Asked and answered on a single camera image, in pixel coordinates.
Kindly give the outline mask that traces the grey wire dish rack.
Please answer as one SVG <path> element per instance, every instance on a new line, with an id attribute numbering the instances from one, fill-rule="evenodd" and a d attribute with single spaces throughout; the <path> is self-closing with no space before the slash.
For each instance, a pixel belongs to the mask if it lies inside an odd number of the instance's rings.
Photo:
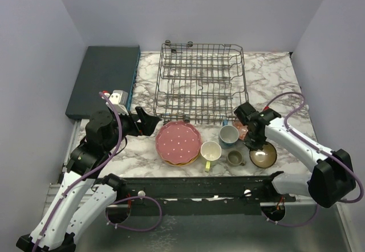
<path id="1" fill-rule="evenodd" d="M 248 100 L 241 46 L 162 44 L 153 112 L 164 121 L 219 124 L 233 119 L 234 110 Z"/>

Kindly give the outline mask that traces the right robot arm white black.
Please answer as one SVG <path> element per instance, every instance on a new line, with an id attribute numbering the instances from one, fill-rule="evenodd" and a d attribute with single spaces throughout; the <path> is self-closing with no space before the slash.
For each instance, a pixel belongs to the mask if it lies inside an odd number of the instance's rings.
<path id="1" fill-rule="evenodd" d="M 244 144 L 251 152 L 264 149 L 272 140 L 296 157 L 309 174 L 278 172 L 262 188 L 263 197 L 274 202 L 283 194 L 311 197 L 329 208 L 357 186 L 350 155 L 339 149 L 324 147 L 288 125 L 278 112 L 267 108 L 262 112 L 246 102 L 234 114 L 248 128 Z"/>

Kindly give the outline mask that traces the dark patterned bowl cream inside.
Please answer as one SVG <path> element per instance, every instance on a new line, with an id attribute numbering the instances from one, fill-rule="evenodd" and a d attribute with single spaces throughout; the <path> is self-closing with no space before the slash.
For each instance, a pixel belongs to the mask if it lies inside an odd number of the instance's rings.
<path id="1" fill-rule="evenodd" d="M 262 149 L 250 150 L 249 157 L 251 162 L 262 169 L 273 166 L 277 160 L 277 151 L 273 144 L 266 143 Z"/>

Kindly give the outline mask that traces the red and blue patterned bowl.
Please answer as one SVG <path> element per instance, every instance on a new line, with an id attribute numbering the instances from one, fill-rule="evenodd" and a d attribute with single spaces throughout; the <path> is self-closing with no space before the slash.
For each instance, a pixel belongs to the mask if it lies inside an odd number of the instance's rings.
<path id="1" fill-rule="evenodd" d="M 235 121 L 233 122 L 233 126 L 238 130 L 239 139 L 244 140 L 248 133 L 248 126 L 243 125 L 238 119 L 235 119 Z"/>

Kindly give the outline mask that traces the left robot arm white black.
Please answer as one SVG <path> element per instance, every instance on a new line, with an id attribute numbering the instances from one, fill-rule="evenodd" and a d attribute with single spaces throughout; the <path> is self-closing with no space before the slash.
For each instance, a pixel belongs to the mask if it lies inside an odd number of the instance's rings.
<path id="1" fill-rule="evenodd" d="M 125 182 L 108 175 L 100 189 L 85 203 L 86 192 L 93 186 L 100 170 L 116 155 L 126 136 L 150 136 L 160 121 L 141 107 L 125 115 L 98 111 L 91 115 L 86 135 L 72 151 L 67 171 L 47 213 L 38 226 L 17 241 L 22 251 L 75 251 L 80 237 L 108 204 L 123 202 L 128 194 Z"/>

